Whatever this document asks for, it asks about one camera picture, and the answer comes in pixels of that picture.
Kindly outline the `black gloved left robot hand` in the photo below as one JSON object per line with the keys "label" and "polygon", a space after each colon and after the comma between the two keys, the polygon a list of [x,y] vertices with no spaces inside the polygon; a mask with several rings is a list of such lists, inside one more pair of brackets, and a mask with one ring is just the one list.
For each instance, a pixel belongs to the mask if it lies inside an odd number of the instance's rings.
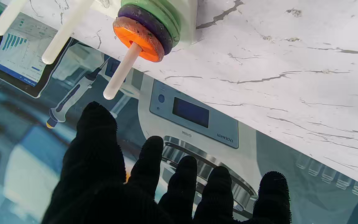
{"label": "black gloved left robot hand", "polygon": [[149,137],[126,177],[117,123],[96,101],[83,110],[77,134],[62,161],[61,177],[43,224],[239,224],[233,217],[232,179],[227,168],[210,173],[193,214],[197,161],[183,157],[158,203],[163,139]]}

